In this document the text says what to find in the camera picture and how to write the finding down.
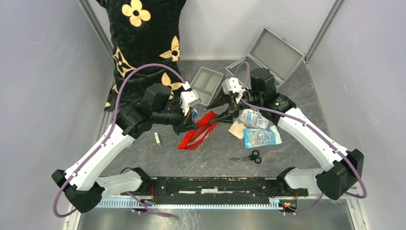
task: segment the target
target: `black pillow with flower pattern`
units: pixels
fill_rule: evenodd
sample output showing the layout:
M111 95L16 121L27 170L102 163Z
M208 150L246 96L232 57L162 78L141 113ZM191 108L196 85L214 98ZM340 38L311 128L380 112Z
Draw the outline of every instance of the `black pillow with flower pattern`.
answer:
M113 86L106 111L114 109L118 89L131 71L144 64L159 63L179 73L179 16L186 0L97 0L107 10L115 61ZM120 103L142 97L148 86L162 83L173 97L182 91L180 80L170 71L152 67L136 73L125 85Z

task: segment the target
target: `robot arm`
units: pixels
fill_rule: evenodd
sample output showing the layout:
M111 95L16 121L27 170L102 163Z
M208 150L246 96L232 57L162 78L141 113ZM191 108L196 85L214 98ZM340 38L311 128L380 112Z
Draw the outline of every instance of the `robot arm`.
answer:
M227 103L228 108L212 122L233 123L241 109L261 108L265 118L292 135L320 163L319 169L290 170L284 179L292 189L318 188L329 198L337 200L358 181L339 154L342 153L351 162L359 175L363 154L357 149L349 151L336 143L311 123L293 101L277 93L269 70L254 69L251 72L250 90L243 89L237 78L226 79L222 87L222 92L207 108Z
M200 98L188 83L183 87L188 91L181 93L181 103L175 99L168 102L170 89L164 85L148 87L143 98L120 109L114 127L110 125L101 139L78 162L65 171L56 170L52 174L59 187L73 176L63 191L79 212L90 211L104 198L140 188L142 176L135 171L108 177L100 177L100 174L123 149L131 146L153 124L172 125L176 134L197 128L192 120L191 108L200 103ZM103 144L112 128L110 138ZM97 148L97 154L75 173Z

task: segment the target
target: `open gray case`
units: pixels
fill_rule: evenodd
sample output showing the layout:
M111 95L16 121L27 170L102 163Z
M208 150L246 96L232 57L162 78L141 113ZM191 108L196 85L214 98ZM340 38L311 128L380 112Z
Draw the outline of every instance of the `open gray case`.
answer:
M275 35L269 28L264 28L251 52L226 68L226 78L234 77L238 65L246 61L251 71L257 68L269 69L275 76L275 85L279 87L293 74L305 57L305 54L299 52L285 39ZM243 66L235 77L244 82L246 76L246 67Z
M223 77L224 74L220 72L200 67L191 82L191 88L199 94L201 100L199 105L207 107L210 104L218 86L223 81Z

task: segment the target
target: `packaged item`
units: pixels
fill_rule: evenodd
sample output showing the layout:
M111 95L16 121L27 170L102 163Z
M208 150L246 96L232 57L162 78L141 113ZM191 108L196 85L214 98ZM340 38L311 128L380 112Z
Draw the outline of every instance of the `packaged item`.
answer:
M244 129L245 148L254 148L264 145L279 145L282 143L281 135L276 126L271 126L268 130L260 128Z
M229 132L232 133L234 136L236 136L239 139L244 138L244 129L247 127L243 123L239 123L238 121L235 121L232 126L229 128Z
M252 109L244 109L242 114L237 118L237 121L249 128L267 129L269 125L268 119L264 118L260 112Z

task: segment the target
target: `gray plastic tray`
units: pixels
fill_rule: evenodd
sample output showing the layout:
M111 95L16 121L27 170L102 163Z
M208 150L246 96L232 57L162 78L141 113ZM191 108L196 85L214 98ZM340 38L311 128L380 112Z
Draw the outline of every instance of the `gray plastic tray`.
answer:
M191 83L191 88L196 90L200 96L201 102L199 105L207 107L210 104L223 77L223 73L200 67Z

